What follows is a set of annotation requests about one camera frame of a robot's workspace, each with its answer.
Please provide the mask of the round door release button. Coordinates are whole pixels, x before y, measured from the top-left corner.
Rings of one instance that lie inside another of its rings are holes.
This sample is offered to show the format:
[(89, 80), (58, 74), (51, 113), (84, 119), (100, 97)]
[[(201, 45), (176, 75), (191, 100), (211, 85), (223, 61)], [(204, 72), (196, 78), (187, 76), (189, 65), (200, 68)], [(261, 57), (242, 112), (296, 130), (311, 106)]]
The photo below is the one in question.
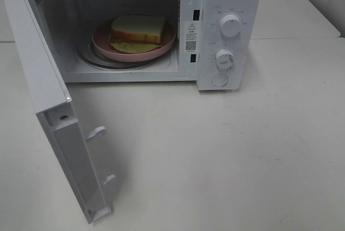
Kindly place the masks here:
[(216, 87), (224, 87), (228, 83), (228, 77), (225, 74), (217, 74), (212, 77), (212, 84)]

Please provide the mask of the white bread sandwich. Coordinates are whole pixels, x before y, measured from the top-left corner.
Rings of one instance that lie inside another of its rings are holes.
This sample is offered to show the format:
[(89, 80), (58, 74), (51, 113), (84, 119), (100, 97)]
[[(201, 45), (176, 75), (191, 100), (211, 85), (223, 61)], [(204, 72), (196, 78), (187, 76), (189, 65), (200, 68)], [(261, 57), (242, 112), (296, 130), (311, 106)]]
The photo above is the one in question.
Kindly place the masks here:
[(165, 17), (119, 16), (111, 23), (108, 42), (120, 52), (146, 53), (166, 45), (171, 32)]

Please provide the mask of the pink round plate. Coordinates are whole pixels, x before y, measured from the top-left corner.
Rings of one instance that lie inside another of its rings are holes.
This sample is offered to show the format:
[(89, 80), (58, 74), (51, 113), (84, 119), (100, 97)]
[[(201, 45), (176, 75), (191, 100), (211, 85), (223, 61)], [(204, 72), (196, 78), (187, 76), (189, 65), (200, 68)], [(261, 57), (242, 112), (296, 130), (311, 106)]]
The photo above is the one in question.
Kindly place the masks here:
[(170, 23), (166, 23), (160, 44), (134, 43), (128, 40), (111, 43), (111, 22), (107, 21), (94, 31), (92, 42), (95, 49), (108, 59), (120, 62), (143, 62), (166, 54), (172, 48), (175, 38), (175, 29)]

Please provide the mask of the white microwave door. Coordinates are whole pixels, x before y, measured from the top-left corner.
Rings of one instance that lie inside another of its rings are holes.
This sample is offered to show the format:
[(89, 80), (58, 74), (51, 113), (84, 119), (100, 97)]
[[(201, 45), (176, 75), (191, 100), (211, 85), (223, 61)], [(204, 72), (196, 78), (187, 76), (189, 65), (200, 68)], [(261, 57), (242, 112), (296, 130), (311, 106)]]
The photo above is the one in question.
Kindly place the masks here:
[(88, 223), (112, 211), (106, 181), (100, 180), (89, 151), (103, 126), (88, 136), (56, 64), (56, 49), (37, 0), (4, 0), (36, 117)]

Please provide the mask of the lower white microwave knob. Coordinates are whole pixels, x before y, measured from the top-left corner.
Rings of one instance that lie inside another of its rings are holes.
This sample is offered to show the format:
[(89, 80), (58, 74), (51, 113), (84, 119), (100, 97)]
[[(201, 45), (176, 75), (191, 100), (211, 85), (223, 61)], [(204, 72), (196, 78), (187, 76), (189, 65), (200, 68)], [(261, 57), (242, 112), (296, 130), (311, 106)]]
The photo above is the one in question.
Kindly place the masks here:
[(216, 65), (218, 68), (227, 69), (231, 68), (234, 63), (234, 55), (228, 49), (221, 49), (216, 52)]

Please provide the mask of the white microwave knob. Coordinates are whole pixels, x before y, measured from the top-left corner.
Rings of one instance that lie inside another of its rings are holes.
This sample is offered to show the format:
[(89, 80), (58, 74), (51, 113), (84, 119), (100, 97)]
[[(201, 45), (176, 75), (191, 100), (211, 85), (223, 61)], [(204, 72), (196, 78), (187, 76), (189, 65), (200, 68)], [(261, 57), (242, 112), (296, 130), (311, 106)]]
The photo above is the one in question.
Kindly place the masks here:
[(219, 28), (223, 36), (235, 37), (241, 31), (242, 19), (235, 12), (225, 14), (219, 21)]
[(228, 49), (221, 49), (216, 52), (216, 65), (218, 68), (227, 69), (231, 68), (234, 63), (234, 55)]

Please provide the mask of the white microwave oven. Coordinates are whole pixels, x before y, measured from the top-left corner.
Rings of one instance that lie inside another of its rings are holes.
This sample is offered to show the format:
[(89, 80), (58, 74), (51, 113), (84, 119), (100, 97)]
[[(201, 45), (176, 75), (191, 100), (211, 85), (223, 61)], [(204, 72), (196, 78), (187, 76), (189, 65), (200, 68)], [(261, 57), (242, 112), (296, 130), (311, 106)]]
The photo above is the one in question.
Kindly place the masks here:
[[(60, 74), (67, 82), (195, 81), (200, 90), (237, 89), (245, 65), (259, 0), (37, 0), (56, 49)], [(235, 12), (242, 19), (235, 37), (221, 34), (222, 16)], [(80, 41), (92, 41), (95, 29), (122, 15), (163, 16), (176, 31), (171, 64), (139, 70), (106, 70), (91, 66), (75, 53)], [(216, 65), (216, 52), (234, 55), (231, 68)], [(224, 87), (212, 77), (225, 74)]]

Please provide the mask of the upper white microwave knob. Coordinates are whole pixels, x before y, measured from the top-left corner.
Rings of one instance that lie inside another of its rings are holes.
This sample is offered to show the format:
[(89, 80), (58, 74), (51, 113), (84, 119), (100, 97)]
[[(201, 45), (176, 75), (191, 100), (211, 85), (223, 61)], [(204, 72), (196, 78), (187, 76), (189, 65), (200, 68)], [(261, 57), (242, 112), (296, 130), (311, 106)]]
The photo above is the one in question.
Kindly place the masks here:
[(219, 28), (223, 36), (235, 37), (241, 31), (242, 19), (235, 12), (225, 14), (219, 21)]

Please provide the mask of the glass microwave turntable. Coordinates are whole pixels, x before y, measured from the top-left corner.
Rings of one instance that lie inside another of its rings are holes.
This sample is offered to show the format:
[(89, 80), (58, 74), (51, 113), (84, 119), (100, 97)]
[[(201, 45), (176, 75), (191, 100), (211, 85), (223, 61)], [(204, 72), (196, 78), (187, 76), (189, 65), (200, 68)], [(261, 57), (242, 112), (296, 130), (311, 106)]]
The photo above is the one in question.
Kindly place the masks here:
[(151, 68), (154, 66), (168, 67), (171, 64), (171, 51), (148, 61), (120, 62), (112, 60), (97, 51), (92, 41), (80, 41), (77, 43), (75, 45), (75, 53), (80, 59), (91, 66), (106, 70), (139, 70), (141, 68)]

